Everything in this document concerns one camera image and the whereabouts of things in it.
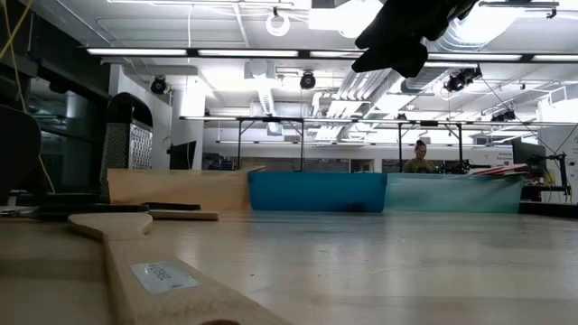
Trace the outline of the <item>black aluminium rig frame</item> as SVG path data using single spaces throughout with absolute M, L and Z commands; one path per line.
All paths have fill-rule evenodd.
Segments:
M 109 47 L 86 49 L 99 57 L 137 58 L 273 58 L 298 60 L 356 60 L 364 51 L 347 50 L 267 50 L 267 49 L 196 49 L 196 48 L 130 48 Z M 494 52 L 430 52 L 429 61 L 488 62 L 488 63 L 578 63 L 578 53 L 494 53 Z

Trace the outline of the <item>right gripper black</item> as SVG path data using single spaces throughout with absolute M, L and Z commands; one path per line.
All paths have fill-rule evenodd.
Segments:
M 373 21 L 357 37 L 355 45 L 367 50 L 353 62 L 351 68 L 357 73 L 392 69 L 406 79 L 416 77 L 428 59 L 428 50 L 422 43 L 374 46 L 414 37 L 435 41 L 445 33 L 452 20 L 463 20 L 478 2 L 386 0 Z

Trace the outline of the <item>person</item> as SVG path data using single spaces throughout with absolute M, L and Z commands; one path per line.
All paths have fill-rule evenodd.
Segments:
M 404 173 L 434 173 L 434 165 L 426 159 L 427 145 L 422 140 L 415 143 L 415 157 L 402 167 Z

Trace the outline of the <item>black background rig frame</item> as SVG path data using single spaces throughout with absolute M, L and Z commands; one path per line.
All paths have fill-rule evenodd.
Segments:
M 463 140 L 462 140 L 462 132 L 463 127 L 465 125 L 485 125 L 485 126 L 512 126 L 518 127 L 523 126 L 529 133 L 533 132 L 532 126 L 534 127 L 562 127 L 562 126 L 578 126 L 578 123 L 570 123 L 570 122 L 536 122 L 536 121 L 521 121 L 518 122 L 482 122 L 482 121 L 466 121 L 466 120 L 404 120 L 404 119 L 364 119 L 364 118 L 312 118 L 312 117 L 289 117 L 289 116 L 180 116 L 180 120 L 187 120 L 187 121 L 202 121 L 202 122 L 232 122 L 234 121 L 238 125 L 238 138 L 236 142 L 233 142 L 237 146 L 236 151 L 236 164 L 237 167 L 240 167 L 241 164 L 241 157 L 242 157 L 242 144 L 244 141 L 242 140 L 242 135 L 248 130 L 251 126 L 254 125 L 255 122 L 262 122 L 264 124 L 267 123 L 287 123 L 289 125 L 293 124 L 300 124 L 300 128 L 295 128 L 296 133 L 300 136 L 299 141 L 280 141 L 280 142 L 270 142 L 270 141 L 263 141 L 263 140 L 255 140 L 255 141 L 247 141 L 247 144 L 254 144 L 254 145 L 298 145 L 299 146 L 299 154 L 300 154 L 300 168 L 303 169 L 304 167 L 304 159 L 305 159 L 305 150 L 304 147 L 306 145 L 316 145 L 316 144 L 327 144 L 327 145 L 340 145 L 340 141 L 329 141 L 329 142 L 305 142 L 305 125 L 306 124 L 329 124 L 329 125 L 350 125 L 350 124 L 357 124 L 357 123 L 364 123 L 370 124 L 374 126 L 379 125 L 395 125 L 398 135 L 398 160 L 402 161 L 403 153 L 402 153 L 402 128 L 404 125 L 410 126 L 421 126 L 421 127 L 446 127 L 449 132 L 452 131 L 450 125 L 454 125 L 458 133 L 455 137 L 458 139 L 458 152 L 459 152 L 459 161 L 462 163 L 463 161 Z

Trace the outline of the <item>teal plastic bin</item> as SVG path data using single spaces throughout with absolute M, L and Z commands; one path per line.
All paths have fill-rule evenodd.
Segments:
M 389 173 L 384 209 L 515 213 L 523 187 L 519 176 Z

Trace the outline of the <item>orange plastic bin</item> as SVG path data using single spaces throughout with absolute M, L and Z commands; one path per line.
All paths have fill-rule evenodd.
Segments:
M 128 170 L 107 171 L 109 199 L 115 204 L 146 202 L 199 205 L 203 210 L 250 210 L 246 172 Z

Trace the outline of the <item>wooden spatula with label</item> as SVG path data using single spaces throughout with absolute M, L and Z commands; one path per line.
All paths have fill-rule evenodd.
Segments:
M 154 244 L 148 214 L 75 214 L 69 223 L 102 243 L 116 325 L 292 325 Z

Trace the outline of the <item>dark background monitor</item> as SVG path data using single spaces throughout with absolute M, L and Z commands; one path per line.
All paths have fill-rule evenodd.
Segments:
M 167 153 L 170 155 L 171 170 L 190 170 L 194 161 L 196 142 L 172 145 Z

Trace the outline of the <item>dark monitor on stand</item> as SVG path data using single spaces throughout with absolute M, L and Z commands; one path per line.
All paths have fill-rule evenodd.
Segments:
M 517 139 L 512 143 L 514 164 L 525 164 L 534 177 L 542 177 L 546 171 L 545 148 L 538 144 L 527 144 Z

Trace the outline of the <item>red silicone spatula wooden handle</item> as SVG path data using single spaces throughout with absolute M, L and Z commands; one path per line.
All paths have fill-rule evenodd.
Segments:
M 529 172 L 530 167 L 525 163 L 511 164 L 511 165 L 501 165 L 490 168 L 479 168 L 472 169 L 469 171 L 469 175 L 481 175 L 481 176 L 496 176 L 496 175 L 510 175 L 515 173 Z

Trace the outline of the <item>silver ceiling air duct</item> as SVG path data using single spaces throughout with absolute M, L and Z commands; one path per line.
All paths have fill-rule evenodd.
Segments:
M 482 6 L 479 2 L 463 20 L 458 18 L 452 20 L 445 33 L 435 41 L 428 41 L 425 37 L 417 40 L 414 37 L 406 41 L 399 40 L 374 47 L 388 46 L 389 44 L 401 46 L 403 43 L 420 42 L 427 48 L 428 54 L 430 52 L 481 51 L 517 20 L 520 11 L 516 8 Z M 414 94 L 425 89 L 428 82 L 424 78 L 428 73 L 434 71 L 434 68 L 427 68 L 424 64 L 416 77 L 408 79 L 403 77 L 404 81 L 400 90 L 404 93 Z

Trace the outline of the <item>blue plastic bin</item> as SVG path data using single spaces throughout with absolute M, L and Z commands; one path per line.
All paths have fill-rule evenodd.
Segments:
M 384 208 L 387 175 L 345 172 L 251 172 L 254 210 L 367 212 Z

